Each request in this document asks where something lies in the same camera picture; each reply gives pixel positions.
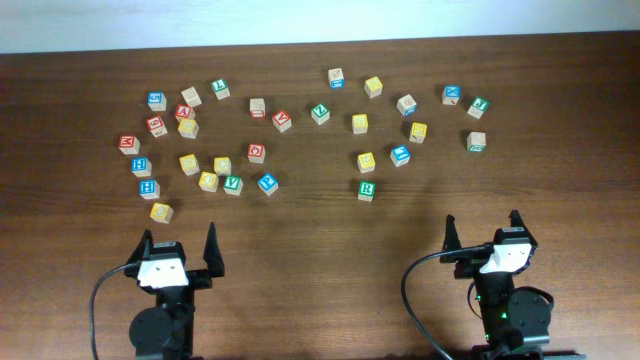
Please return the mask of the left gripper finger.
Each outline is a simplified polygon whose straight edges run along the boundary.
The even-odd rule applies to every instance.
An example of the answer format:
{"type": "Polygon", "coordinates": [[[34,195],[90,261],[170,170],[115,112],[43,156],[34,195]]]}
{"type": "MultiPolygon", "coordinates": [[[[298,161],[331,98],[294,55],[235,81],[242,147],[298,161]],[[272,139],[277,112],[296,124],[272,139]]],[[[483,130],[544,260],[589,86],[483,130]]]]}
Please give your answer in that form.
{"type": "Polygon", "coordinates": [[[149,252],[153,247],[152,232],[146,229],[141,237],[140,242],[127,260],[128,264],[137,264],[149,257],[149,252]]]}
{"type": "Polygon", "coordinates": [[[211,278],[223,277],[225,275],[225,264],[220,252],[214,222],[211,222],[209,225],[203,251],[203,260],[207,265],[211,278]]]}

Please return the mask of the yellow S block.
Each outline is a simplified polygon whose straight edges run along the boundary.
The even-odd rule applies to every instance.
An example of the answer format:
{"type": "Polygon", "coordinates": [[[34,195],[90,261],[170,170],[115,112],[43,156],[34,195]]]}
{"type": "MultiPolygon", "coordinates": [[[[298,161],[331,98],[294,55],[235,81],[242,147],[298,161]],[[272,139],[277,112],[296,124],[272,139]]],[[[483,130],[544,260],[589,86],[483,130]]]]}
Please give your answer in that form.
{"type": "Polygon", "coordinates": [[[179,158],[182,171],[191,176],[200,172],[198,160],[194,154],[185,155],[179,158]]]}
{"type": "Polygon", "coordinates": [[[368,132],[368,116],[366,114],[354,114],[352,116],[352,131],[354,135],[368,132]]]}

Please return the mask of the green R block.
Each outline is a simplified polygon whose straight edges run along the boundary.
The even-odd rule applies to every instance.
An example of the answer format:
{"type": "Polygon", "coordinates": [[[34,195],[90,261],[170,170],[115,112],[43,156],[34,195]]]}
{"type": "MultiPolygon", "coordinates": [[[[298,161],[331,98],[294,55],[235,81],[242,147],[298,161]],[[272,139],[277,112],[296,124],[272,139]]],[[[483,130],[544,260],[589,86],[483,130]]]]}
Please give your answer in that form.
{"type": "Polygon", "coordinates": [[[373,182],[361,181],[358,188],[358,199],[371,202],[376,192],[376,184],[373,182]]]}

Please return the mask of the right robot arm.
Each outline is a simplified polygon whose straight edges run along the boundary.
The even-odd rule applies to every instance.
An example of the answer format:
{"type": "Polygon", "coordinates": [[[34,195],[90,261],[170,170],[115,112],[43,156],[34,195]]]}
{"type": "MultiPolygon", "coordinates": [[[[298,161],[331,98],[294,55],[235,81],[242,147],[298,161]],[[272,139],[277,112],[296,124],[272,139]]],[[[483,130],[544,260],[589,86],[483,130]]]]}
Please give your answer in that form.
{"type": "Polygon", "coordinates": [[[538,243],[518,211],[509,219],[491,242],[464,248],[455,218],[446,217],[442,261],[455,265],[456,279],[471,279],[479,297],[486,343],[472,348],[475,359],[541,359],[541,347],[550,342],[553,297],[537,288],[517,288],[513,281],[529,267],[538,243]]]}

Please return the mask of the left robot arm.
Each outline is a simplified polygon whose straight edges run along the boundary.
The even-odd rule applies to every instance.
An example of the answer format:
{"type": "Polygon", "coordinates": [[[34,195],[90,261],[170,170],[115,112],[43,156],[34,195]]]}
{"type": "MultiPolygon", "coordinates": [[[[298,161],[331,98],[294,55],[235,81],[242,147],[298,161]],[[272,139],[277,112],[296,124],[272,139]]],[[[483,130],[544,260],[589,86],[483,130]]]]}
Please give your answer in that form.
{"type": "Polygon", "coordinates": [[[155,305],[131,321],[129,339],[137,360],[192,359],[195,292],[225,275],[216,228],[209,225],[203,251],[206,267],[188,270],[179,242],[156,243],[147,230],[127,260],[125,275],[155,297],[155,305]]]}

